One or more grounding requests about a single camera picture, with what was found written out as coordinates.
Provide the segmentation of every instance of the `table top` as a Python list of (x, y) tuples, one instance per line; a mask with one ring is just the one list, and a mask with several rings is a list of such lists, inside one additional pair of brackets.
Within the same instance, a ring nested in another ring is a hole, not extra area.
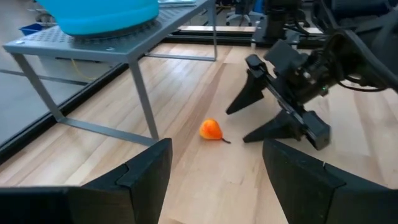
[(158, 44), (184, 22), (206, 7), (212, 0), (197, 0), (195, 6), (160, 8), (156, 20), (137, 27), (129, 35), (108, 39), (77, 39), (61, 31), (59, 26), (22, 37), (3, 47), (12, 54), (129, 63)]

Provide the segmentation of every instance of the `orange pear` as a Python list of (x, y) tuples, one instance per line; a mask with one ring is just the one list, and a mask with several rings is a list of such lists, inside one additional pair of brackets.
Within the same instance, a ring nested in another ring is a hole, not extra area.
[(201, 124), (200, 136), (204, 139), (223, 140), (224, 142), (230, 143), (223, 139), (223, 132), (214, 119), (207, 119)]

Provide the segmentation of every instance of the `metal table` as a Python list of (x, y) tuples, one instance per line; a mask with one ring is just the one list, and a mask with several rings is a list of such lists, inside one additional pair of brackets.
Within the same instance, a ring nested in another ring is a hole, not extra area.
[[(178, 29), (178, 27), (182, 26), (185, 22), (199, 14), (204, 9), (208, 10), (208, 19), (213, 26), (214, 57), (148, 53), (148, 51), (163, 38)], [(138, 58), (142, 54), (145, 54), (148, 57), (215, 61), (217, 58), (215, 0), (197, 0), (196, 6), (160, 8), (160, 13), (156, 20), (141, 25), (132, 34), (123, 37), (100, 40), (75, 39), (64, 34), (60, 28), (56, 26), (12, 41), (3, 47), (6, 51), (12, 54), (57, 122), (150, 146), (159, 140), (159, 135), (152, 108), (150, 107), (144, 80), (142, 78), (142, 73), (139, 68)], [(144, 110), (149, 132), (152, 137), (148, 138), (138, 134), (119, 131), (113, 128), (64, 117), (48, 91), (43, 86), (43, 83), (39, 80), (37, 74), (24, 57), (24, 54), (128, 63), (136, 84), (142, 109)]]

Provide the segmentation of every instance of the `blue box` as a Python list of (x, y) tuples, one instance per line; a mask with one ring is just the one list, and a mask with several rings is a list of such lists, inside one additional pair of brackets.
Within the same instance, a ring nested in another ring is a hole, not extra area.
[(42, 29), (43, 26), (40, 24), (31, 24), (29, 26), (19, 28), (19, 30), (22, 31), (24, 35), (34, 34), (38, 31), (41, 31)]

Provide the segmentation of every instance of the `blue bin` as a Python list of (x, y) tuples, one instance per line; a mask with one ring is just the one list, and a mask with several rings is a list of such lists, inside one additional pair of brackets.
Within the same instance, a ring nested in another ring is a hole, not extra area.
[(34, 34), (38, 31), (41, 31), (42, 29), (43, 26), (40, 24), (31, 24), (29, 26), (19, 28), (19, 30), (22, 31), (24, 35)]
[(254, 4), (253, 12), (264, 13), (262, 7), (264, 7), (264, 1), (266, 0), (257, 0)]
[(96, 36), (132, 28), (159, 14), (157, 0), (37, 0), (72, 36)]

